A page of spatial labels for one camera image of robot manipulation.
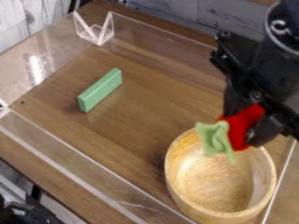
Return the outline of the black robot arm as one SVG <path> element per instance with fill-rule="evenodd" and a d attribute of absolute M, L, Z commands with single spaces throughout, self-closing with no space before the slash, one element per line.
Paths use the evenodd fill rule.
<path fill-rule="evenodd" d="M 279 134 L 299 140 L 299 0 L 270 7 L 262 41 L 230 31 L 215 39 L 210 61 L 226 75 L 225 116 L 254 103 L 266 110 L 246 131 L 246 143 L 261 146 Z"/>

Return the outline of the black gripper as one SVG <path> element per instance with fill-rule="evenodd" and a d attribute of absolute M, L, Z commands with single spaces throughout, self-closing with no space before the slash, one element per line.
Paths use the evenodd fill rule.
<path fill-rule="evenodd" d="M 210 62 L 226 75 L 223 115 L 234 116 L 254 103 L 266 110 L 246 143 L 259 147 L 279 134 L 299 137 L 299 56 L 270 38 L 258 42 L 221 31 L 215 39 Z"/>

